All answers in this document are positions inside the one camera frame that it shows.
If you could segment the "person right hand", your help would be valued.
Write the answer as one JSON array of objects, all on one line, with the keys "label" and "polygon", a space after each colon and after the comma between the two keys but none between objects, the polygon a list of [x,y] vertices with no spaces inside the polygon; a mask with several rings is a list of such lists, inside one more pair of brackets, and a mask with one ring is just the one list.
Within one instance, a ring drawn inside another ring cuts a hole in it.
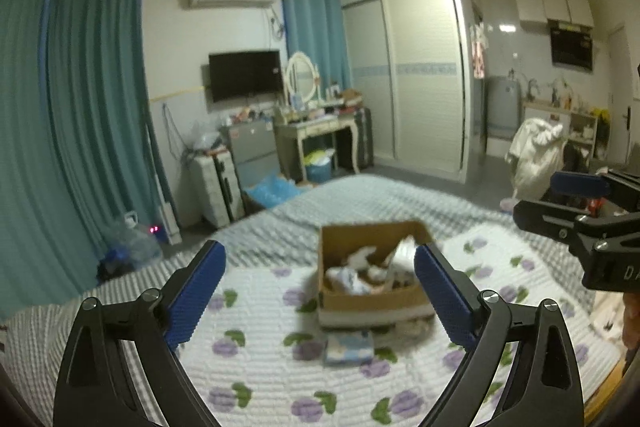
[{"label": "person right hand", "polygon": [[639,347],[640,343],[640,295],[624,295],[623,343],[629,350]]}]

